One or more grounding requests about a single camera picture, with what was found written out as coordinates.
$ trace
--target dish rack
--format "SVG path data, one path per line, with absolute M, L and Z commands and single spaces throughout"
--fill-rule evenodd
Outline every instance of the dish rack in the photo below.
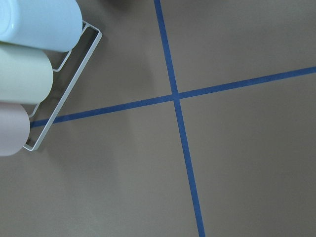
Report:
M 64 105 L 64 103 L 66 102 L 70 92 L 72 91 L 72 89 L 74 88 L 79 76 L 81 75 L 81 73 L 83 72 L 86 64 L 88 63 L 90 57 L 92 56 L 94 50 L 96 49 L 97 45 L 99 44 L 101 38 L 102 38 L 102 33 L 101 31 L 96 28 L 95 26 L 83 21 L 83 29 L 82 29 L 82 33 L 81 33 L 81 37 L 83 35 L 83 33 L 88 29 L 91 28 L 92 30 L 94 30 L 97 34 L 93 39 L 93 42 L 90 46 L 90 48 L 88 49 L 87 53 L 85 54 L 83 60 L 81 61 L 79 67 L 77 68 L 74 76 L 72 77 L 72 79 L 70 80 L 65 92 L 63 93 L 63 95 L 61 96 L 61 99 L 59 100 L 57 106 L 54 108 L 51 116 L 48 119 L 48 122 L 46 123 L 46 125 L 44 126 L 44 129 L 41 131 L 39 137 L 36 139 L 35 143 L 33 146 L 29 145 L 28 142 L 24 145 L 24 148 L 28 151 L 35 151 L 39 148 L 39 146 L 41 145 L 43 139 L 45 138 L 46 134 L 48 133 L 50 127 L 52 126 L 54 120 L 56 119 L 59 111 L 61 110 L 62 106 Z M 68 61 L 70 55 L 72 53 L 72 50 L 70 50 L 66 56 L 64 57 L 64 59 L 62 60 L 62 62 L 60 63 L 59 67 L 57 69 L 53 69 L 53 72 L 58 73 L 60 72 L 63 67 L 65 66 L 66 62 Z M 38 108 L 40 106 L 40 103 L 38 103 L 33 111 L 29 114 L 29 118 L 33 118 L 37 111 Z

